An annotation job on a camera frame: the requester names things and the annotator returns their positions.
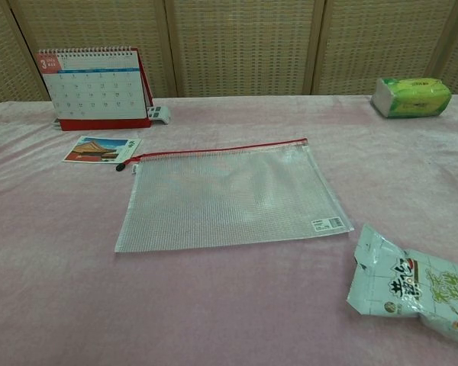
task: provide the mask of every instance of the desk calendar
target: desk calendar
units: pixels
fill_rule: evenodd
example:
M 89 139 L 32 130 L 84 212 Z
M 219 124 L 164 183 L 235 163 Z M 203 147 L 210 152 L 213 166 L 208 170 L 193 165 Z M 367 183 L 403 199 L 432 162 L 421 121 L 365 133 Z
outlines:
M 152 96 L 136 49 L 41 50 L 37 62 L 63 130 L 150 126 Z

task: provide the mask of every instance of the red calendar base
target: red calendar base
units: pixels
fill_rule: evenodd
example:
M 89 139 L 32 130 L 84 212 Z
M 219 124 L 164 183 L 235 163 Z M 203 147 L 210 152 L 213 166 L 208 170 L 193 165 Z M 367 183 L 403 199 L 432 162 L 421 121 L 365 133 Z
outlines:
M 149 118 L 133 120 L 60 120 L 61 130 L 114 130 L 151 127 Z

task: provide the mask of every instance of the postcard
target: postcard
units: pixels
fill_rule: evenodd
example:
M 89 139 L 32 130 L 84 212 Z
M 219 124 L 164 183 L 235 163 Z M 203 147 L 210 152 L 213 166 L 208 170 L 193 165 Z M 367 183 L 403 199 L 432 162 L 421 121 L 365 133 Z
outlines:
M 64 162 L 118 164 L 134 154 L 140 139 L 104 139 L 81 136 Z

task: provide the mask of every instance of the red zipper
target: red zipper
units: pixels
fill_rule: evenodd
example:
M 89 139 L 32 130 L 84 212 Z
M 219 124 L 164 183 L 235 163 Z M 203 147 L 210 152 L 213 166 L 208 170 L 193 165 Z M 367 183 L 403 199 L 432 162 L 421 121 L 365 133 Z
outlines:
M 275 146 L 275 145 L 285 145 L 289 143 L 307 143 L 307 139 L 298 139 L 298 140 L 289 140 L 289 141 L 282 141 L 279 143 L 261 143 L 258 145 L 246 145 L 246 146 L 237 146 L 237 147 L 227 147 L 224 149 L 204 149 L 204 150 L 184 150 L 184 151 L 162 151 L 162 152 L 151 152 L 148 154 L 142 154 L 138 156 L 133 156 L 127 160 L 124 160 L 120 164 L 115 167 L 115 170 L 118 172 L 124 170 L 127 164 L 130 162 L 139 162 L 142 158 L 149 158 L 152 156 L 164 156 L 164 155 L 173 155 L 173 154 L 193 154 L 193 153 L 212 153 L 212 152 L 220 152 L 220 151 L 233 151 L 233 150 L 242 150 L 242 149 L 252 149 L 256 147 L 266 147 L 266 146 Z

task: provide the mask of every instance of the green tissue package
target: green tissue package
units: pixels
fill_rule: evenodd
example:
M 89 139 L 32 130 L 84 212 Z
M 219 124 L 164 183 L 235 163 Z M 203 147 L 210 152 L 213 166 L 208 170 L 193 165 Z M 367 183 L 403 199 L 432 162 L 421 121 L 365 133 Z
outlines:
M 437 116 L 451 91 L 438 79 L 378 79 L 372 104 L 387 118 Z

